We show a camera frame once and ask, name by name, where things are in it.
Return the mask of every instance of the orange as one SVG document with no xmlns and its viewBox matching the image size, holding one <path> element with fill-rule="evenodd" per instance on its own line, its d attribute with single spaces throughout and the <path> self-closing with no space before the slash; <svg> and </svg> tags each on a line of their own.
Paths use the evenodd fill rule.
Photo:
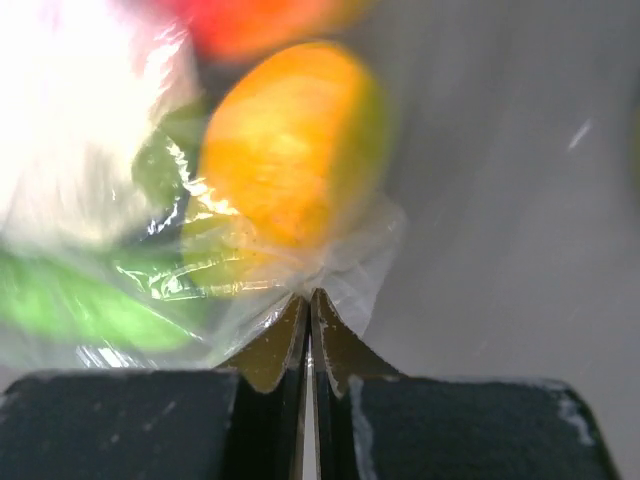
<svg viewBox="0 0 640 480">
<path fill-rule="evenodd" d="M 213 115 L 198 177 L 268 244 L 315 248 L 348 226 L 386 166 L 382 89 L 345 49 L 307 43 L 250 72 Z"/>
</svg>

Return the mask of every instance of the yellow fruit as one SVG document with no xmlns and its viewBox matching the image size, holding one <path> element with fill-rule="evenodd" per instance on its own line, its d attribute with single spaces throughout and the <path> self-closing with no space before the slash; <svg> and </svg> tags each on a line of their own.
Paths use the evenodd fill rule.
<svg viewBox="0 0 640 480">
<path fill-rule="evenodd" d="M 223 100 L 205 135 L 198 177 L 209 203 L 248 219 L 261 241 L 318 247 L 376 188 L 389 127 L 382 89 L 351 53 L 324 42 L 294 46 Z"/>
</svg>

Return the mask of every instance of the mango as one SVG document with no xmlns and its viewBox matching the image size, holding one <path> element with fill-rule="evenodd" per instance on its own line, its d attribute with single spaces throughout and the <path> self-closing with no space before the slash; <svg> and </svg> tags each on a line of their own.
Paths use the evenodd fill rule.
<svg viewBox="0 0 640 480">
<path fill-rule="evenodd" d="M 196 47 L 230 60 L 343 27 L 372 0 L 157 0 L 186 22 Z"/>
<path fill-rule="evenodd" d="M 354 55 L 327 42 L 290 47 L 217 108 L 197 172 L 208 198 L 191 202 L 225 205 L 250 222 L 253 241 L 318 248 L 372 196 L 390 130 L 384 92 Z"/>
</svg>

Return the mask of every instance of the white object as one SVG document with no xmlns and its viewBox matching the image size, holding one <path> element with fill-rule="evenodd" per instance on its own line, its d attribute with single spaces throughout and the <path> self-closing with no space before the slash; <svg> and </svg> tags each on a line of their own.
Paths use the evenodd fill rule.
<svg viewBox="0 0 640 480">
<path fill-rule="evenodd" d="M 108 247 L 157 212 L 131 165 L 198 95 L 183 27 L 144 1 L 3 0 L 0 239 Z"/>
</svg>

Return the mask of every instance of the plastic bag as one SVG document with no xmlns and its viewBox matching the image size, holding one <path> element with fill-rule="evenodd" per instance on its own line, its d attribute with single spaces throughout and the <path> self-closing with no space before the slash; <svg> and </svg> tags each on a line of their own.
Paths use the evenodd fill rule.
<svg viewBox="0 0 640 480">
<path fill-rule="evenodd" d="M 317 287 L 364 331 L 404 228 L 379 192 L 400 102 L 371 56 L 304 35 L 373 6 L 280 2 L 287 35 L 229 27 L 248 37 L 219 52 L 207 2 L 24 3 L 0 7 L 4 364 L 210 367 Z"/>
</svg>

